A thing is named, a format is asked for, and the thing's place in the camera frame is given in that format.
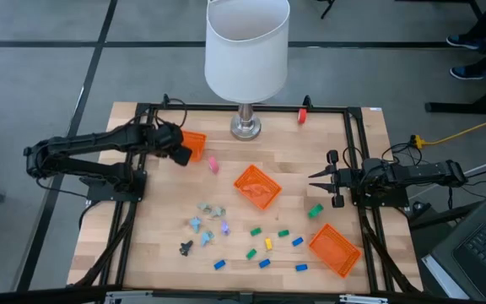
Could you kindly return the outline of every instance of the gray floor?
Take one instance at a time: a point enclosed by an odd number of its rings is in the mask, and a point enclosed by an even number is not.
[[[0,40],[96,41],[109,1],[0,0]],[[337,0],[326,20],[323,3],[293,0],[292,41],[443,41],[476,20],[467,4]],[[486,1],[480,3],[485,8]],[[120,0],[108,41],[202,41],[205,1]],[[12,290],[38,217],[44,191],[24,173],[22,149],[63,135],[93,53],[91,48],[0,48],[0,292]],[[411,134],[442,138],[486,121],[486,116],[429,114],[428,101],[469,102],[486,92],[486,79],[451,78],[451,66],[481,55],[464,50],[290,49],[289,80],[268,104],[298,105],[305,95],[320,106],[381,107],[392,143]],[[203,77],[202,48],[105,49],[78,133],[105,128],[113,101],[222,102]],[[93,160],[94,155],[86,157]],[[465,170],[486,163],[486,128],[424,149],[428,161],[453,159]],[[85,192],[75,178],[63,188]],[[411,195],[423,190],[409,188]],[[473,187],[486,195],[486,185]],[[418,197],[446,209],[446,192]],[[477,197],[455,192],[455,204]],[[84,201],[61,194],[32,288],[65,285]]]

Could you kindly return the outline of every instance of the green block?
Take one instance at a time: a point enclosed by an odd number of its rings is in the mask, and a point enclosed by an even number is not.
[[[260,234],[260,233],[262,233],[262,229],[260,227],[251,230],[251,236],[255,236],[255,235]]]
[[[250,250],[249,253],[246,254],[246,259],[251,259],[252,257],[254,257],[255,254],[257,254],[256,250]]]
[[[312,207],[312,209],[309,211],[309,217],[310,218],[317,217],[322,210],[324,210],[324,207],[321,204]]]
[[[278,232],[279,237],[287,236],[288,234],[290,234],[290,231],[279,231]]]

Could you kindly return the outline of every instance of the orange container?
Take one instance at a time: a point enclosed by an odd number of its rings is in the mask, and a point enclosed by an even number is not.
[[[318,231],[310,241],[309,248],[323,263],[344,279],[361,256],[358,248],[329,224],[325,224]]]
[[[262,210],[267,209],[283,190],[271,177],[254,165],[250,165],[241,174],[234,182],[234,186]]]
[[[183,131],[183,146],[192,150],[190,161],[200,161],[202,159],[203,147],[206,145],[208,136],[203,133]]]

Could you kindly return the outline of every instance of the wooden tabletop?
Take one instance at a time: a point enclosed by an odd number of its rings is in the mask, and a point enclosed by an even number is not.
[[[108,129],[125,123],[133,115],[136,103],[116,102]],[[371,157],[380,157],[390,144],[380,109],[363,109],[364,125]],[[162,111],[163,119],[179,122],[182,111]],[[343,189],[346,207],[333,209],[325,191],[308,186],[310,174],[326,166],[326,152],[347,147],[341,114],[310,113],[307,122],[299,125],[297,113],[259,112],[262,132],[250,142],[241,142],[230,134],[229,111],[189,111],[185,130],[206,133],[208,140],[202,161],[187,167],[172,160],[159,160],[149,155],[147,190],[138,204],[127,260],[124,287],[182,290],[259,290],[298,292],[369,292],[357,209],[350,203],[349,192]],[[355,142],[357,127],[352,123]],[[215,156],[220,171],[214,175],[207,158]],[[123,162],[125,155],[115,151],[100,154],[100,162]],[[234,181],[251,164],[262,169],[283,188],[266,210],[260,210],[234,188]],[[342,160],[339,167],[346,165]],[[326,182],[327,177],[313,179]],[[197,205],[207,203],[226,209],[231,233],[221,234],[219,219],[211,219]],[[325,209],[310,220],[307,212],[316,204]],[[105,248],[114,203],[105,202],[91,209],[84,217],[74,253],[68,282],[79,280]],[[413,285],[422,288],[408,223],[402,214],[391,208],[381,209],[389,253]],[[200,232],[210,230],[215,237],[211,244],[200,246],[200,234],[188,225],[194,216],[202,218]],[[308,248],[308,243],[325,224],[334,226],[361,252],[362,256],[346,279],[331,271]],[[262,234],[251,236],[250,230],[262,228]],[[289,230],[289,236],[277,233]],[[302,236],[304,243],[293,247],[292,241]],[[270,237],[273,250],[267,252],[264,240]],[[194,241],[188,257],[179,253],[180,243]],[[252,249],[256,256],[248,261]],[[258,266],[264,258],[271,265]],[[215,270],[223,259],[226,265]],[[116,253],[111,267],[114,281]],[[380,259],[375,254],[379,286],[383,289]],[[306,263],[308,270],[296,272],[296,264]]]

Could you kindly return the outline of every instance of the lamp base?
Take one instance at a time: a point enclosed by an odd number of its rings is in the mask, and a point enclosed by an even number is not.
[[[252,105],[240,105],[239,113],[232,118],[230,124],[232,135],[241,141],[253,140],[260,134],[261,129],[262,123],[252,112]]]

